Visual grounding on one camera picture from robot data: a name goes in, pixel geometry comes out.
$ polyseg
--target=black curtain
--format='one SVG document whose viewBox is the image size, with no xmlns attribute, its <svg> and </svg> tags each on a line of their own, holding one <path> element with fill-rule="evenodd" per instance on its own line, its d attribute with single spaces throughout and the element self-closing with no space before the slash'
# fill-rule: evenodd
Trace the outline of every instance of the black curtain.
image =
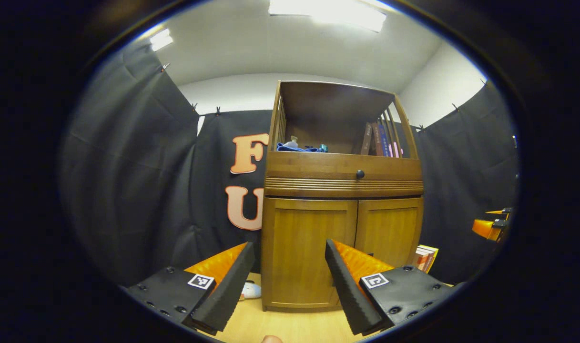
<svg viewBox="0 0 580 343">
<path fill-rule="evenodd" d="M 176 237 L 190 230 L 197 123 L 145 42 L 103 63 L 76 107 L 60 153 L 61 199 L 113 282 L 130 286 L 170 264 Z"/>
<path fill-rule="evenodd" d="M 257 217 L 257 197 L 254 189 L 264 187 L 266 149 L 260 161 L 251 158 L 256 169 L 250 173 L 233 174 L 237 147 L 233 139 L 238 136 L 266 134 L 270 128 L 272 110 L 229 111 L 205 115 L 201 132 L 194 148 L 194 160 L 190 184 L 190 212 L 194 218 L 195 242 L 186 247 L 181 256 L 185 259 L 208 258 L 213 254 L 244 242 L 254 243 L 256 256 L 252 271 L 259 273 L 261 265 L 261 230 L 244 230 L 229 220 L 227 213 L 229 197 L 226 187 L 239 186 L 247 189 L 243 199 L 243 215 L 248 220 Z"/>
<path fill-rule="evenodd" d="M 416 134 L 425 185 L 420 243 L 439 248 L 430 274 L 463 282 L 496 243 L 471 231 L 484 212 L 514 204 L 519 156 L 510 112 L 490 82 L 457 111 Z"/>
</svg>

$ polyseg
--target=book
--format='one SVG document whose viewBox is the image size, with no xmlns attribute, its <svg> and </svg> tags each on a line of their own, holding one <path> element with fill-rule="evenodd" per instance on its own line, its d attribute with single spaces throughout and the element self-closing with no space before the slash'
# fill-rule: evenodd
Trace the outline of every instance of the book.
<svg viewBox="0 0 580 343">
<path fill-rule="evenodd" d="M 379 132 L 381 134 L 381 144 L 383 145 L 383 156 L 385 157 L 390 157 L 389 156 L 389 148 L 388 148 L 388 140 L 387 140 L 387 132 L 385 132 L 385 128 L 383 126 L 383 124 L 379 124 Z"/>
<path fill-rule="evenodd" d="M 381 142 L 381 133 L 379 132 L 379 124 L 377 122 L 372 123 L 372 137 L 374 140 L 374 145 L 376 146 L 376 155 L 383 155 L 383 143 Z"/>
<path fill-rule="evenodd" d="M 395 135 L 394 135 L 394 131 L 392 131 L 392 128 L 389 124 L 389 119 L 385 113 L 383 113 L 383 125 L 385 126 L 385 129 L 387 130 L 386 132 L 387 132 L 387 143 L 388 143 L 388 148 L 389 148 L 389 156 L 395 157 L 394 150 L 392 150 L 392 142 L 395 141 Z"/>
<path fill-rule="evenodd" d="M 398 145 L 394 142 L 394 151 L 396 152 L 396 157 L 399 158 L 400 155 L 398 154 Z"/>
<path fill-rule="evenodd" d="M 425 264 L 427 263 L 427 256 L 429 255 L 429 253 L 426 252 L 425 250 L 421 250 L 420 248 L 417 248 L 415 255 L 417 256 L 417 263 L 415 263 L 416 267 L 420 271 L 424 271 Z"/>
<path fill-rule="evenodd" d="M 362 142 L 361 155 L 368 155 L 370 150 L 370 141 L 372 141 L 372 124 L 366 123 L 366 129 L 364 130 L 364 141 Z"/>
<path fill-rule="evenodd" d="M 432 264 L 434 263 L 434 259 L 438 256 L 438 248 L 428 247 L 427 245 L 419 245 L 417 248 L 428 253 L 427 262 L 423 271 L 429 273 L 429 270 L 432 268 Z"/>
</svg>

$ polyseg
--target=blue cloth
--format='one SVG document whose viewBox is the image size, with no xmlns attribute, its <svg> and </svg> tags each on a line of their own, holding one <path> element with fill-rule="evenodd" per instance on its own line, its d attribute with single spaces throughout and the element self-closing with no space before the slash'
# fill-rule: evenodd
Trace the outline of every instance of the blue cloth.
<svg viewBox="0 0 580 343">
<path fill-rule="evenodd" d="M 310 148 L 310 149 L 301 149 L 301 148 L 290 148 L 290 146 L 284 146 L 283 143 L 277 143 L 277 151 L 306 151 L 306 152 L 324 152 L 320 148 Z"/>
</svg>

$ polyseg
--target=ceiling light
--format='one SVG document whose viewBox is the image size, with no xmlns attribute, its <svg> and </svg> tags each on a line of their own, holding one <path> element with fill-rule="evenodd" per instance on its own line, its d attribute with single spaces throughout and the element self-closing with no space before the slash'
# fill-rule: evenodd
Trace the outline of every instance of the ceiling light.
<svg viewBox="0 0 580 343">
<path fill-rule="evenodd" d="M 381 31 L 386 14 L 356 0 L 270 0 L 271 15 L 307 15 L 318 21 L 347 22 Z"/>
<path fill-rule="evenodd" d="M 158 24 L 156 26 L 153 26 L 152 28 L 150 28 L 149 30 L 147 30 L 146 32 L 142 33 L 138 39 L 143 39 L 146 37 L 150 37 L 151 35 L 153 35 L 154 33 L 158 32 L 159 30 L 161 30 L 161 28 L 163 28 L 163 26 L 161 24 Z"/>
<path fill-rule="evenodd" d="M 152 50 L 154 51 L 173 43 L 173 39 L 169 35 L 169 29 L 164 29 L 163 31 L 153 35 L 152 38 L 150 38 L 150 43 L 152 43 Z"/>
<path fill-rule="evenodd" d="M 394 7 L 391 7 L 390 5 L 384 4 L 378 0 L 360 0 L 361 2 L 368 4 L 370 6 L 374 6 L 377 7 L 379 9 L 388 11 L 388 12 L 398 12 L 397 9 L 394 9 Z"/>
</svg>

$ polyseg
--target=book spine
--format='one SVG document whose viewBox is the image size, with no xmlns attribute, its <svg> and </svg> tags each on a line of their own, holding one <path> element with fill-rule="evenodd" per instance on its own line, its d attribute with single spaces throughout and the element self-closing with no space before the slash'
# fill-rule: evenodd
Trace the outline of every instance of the book spine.
<svg viewBox="0 0 580 343">
<path fill-rule="evenodd" d="M 420 271 L 423 271 L 423 272 L 425 271 L 425 263 L 426 262 L 427 262 L 427 255 L 421 256 L 419 258 L 419 266 L 418 266 L 418 268 L 419 268 Z"/>
<path fill-rule="evenodd" d="M 398 145 L 396 144 L 396 142 L 394 142 L 394 150 L 396 152 L 396 157 L 399 158 L 400 155 L 398 154 Z"/>
<path fill-rule="evenodd" d="M 364 141 L 362 143 L 362 151 L 360 154 L 368 155 L 370 150 L 370 141 L 372 141 L 372 124 L 366 123 L 366 130 L 364 130 Z"/>
<path fill-rule="evenodd" d="M 383 144 L 381 143 L 381 133 L 379 132 L 379 125 L 372 124 L 373 137 L 375 138 L 376 155 L 383 156 Z"/>
<path fill-rule="evenodd" d="M 434 260 L 436 259 L 436 256 L 438 256 L 438 249 L 436 249 L 434 252 L 432 252 L 431 255 L 432 255 L 432 259 L 431 259 L 431 261 L 429 261 L 429 265 L 427 266 L 426 273 L 429 273 L 429 270 L 432 269 L 432 265 L 434 264 Z"/>
<path fill-rule="evenodd" d="M 429 268 L 432 265 L 432 260 L 434 259 L 434 253 L 430 252 L 429 254 L 427 254 L 427 260 L 425 261 L 425 268 L 423 269 L 423 271 L 425 273 L 429 272 Z"/>
<path fill-rule="evenodd" d="M 392 132 L 392 128 L 389 126 L 389 118 L 387 117 L 387 113 L 383 113 L 383 126 L 387 132 L 387 147 L 389 149 L 389 156 L 394 157 L 394 150 L 392 150 L 392 142 L 394 141 L 394 133 Z"/>
<path fill-rule="evenodd" d="M 379 124 L 379 132 L 381 133 L 381 143 L 383 144 L 383 156 L 389 157 L 389 150 L 388 150 L 388 141 L 387 141 L 387 133 L 385 132 L 385 128 L 383 124 Z"/>
</svg>

